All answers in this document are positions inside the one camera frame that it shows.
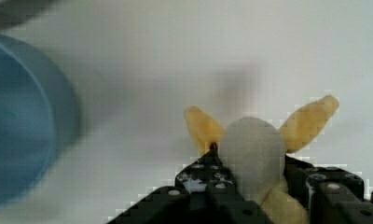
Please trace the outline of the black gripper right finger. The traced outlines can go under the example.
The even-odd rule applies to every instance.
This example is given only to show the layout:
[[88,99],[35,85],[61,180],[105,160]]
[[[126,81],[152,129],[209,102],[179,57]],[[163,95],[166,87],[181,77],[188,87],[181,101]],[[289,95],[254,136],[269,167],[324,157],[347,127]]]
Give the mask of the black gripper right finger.
[[338,167],[319,167],[285,157],[289,194],[309,214],[309,224],[373,224],[373,192],[364,198],[364,180]]

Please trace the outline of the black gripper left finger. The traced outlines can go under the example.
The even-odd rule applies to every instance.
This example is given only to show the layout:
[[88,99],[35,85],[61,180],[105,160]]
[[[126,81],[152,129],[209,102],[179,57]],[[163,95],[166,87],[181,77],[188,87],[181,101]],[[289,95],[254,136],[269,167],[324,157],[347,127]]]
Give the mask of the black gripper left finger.
[[107,224],[273,224],[257,203],[244,200],[217,151],[212,143],[172,186],[155,189]]

